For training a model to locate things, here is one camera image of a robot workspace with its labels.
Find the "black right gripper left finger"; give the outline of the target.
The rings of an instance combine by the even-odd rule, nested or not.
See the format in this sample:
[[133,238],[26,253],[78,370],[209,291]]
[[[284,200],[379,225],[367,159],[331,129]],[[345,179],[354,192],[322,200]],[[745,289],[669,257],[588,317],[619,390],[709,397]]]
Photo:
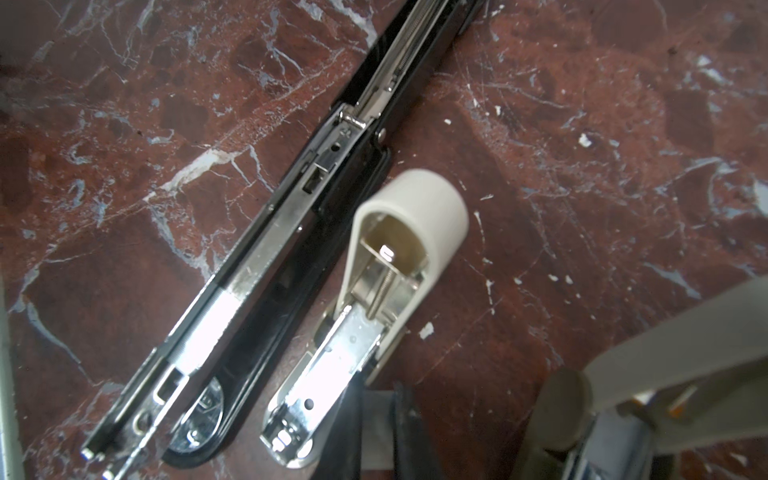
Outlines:
[[343,392],[337,415],[311,480],[359,480],[363,382],[355,376]]

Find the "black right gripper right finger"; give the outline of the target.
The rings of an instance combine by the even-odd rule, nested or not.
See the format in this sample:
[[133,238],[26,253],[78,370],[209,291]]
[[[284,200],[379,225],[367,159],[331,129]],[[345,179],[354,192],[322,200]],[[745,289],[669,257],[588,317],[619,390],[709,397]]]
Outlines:
[[407,386],[396,383],[392,407],[394,478],[444,479],[425,421]]

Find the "beige stapler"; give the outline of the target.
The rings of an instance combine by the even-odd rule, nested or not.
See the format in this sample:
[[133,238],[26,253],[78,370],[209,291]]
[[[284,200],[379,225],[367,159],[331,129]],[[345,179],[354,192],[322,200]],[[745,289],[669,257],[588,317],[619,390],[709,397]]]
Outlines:
[[468,228],[459,191],[426,169],[401,173],[357,208],[340,292],[267,407],[260,439],[278,464],[318,458],[342,395],[383,368]]
[[675,479],[683,451],[766,432],[761,277],[552,374],[512,477]]

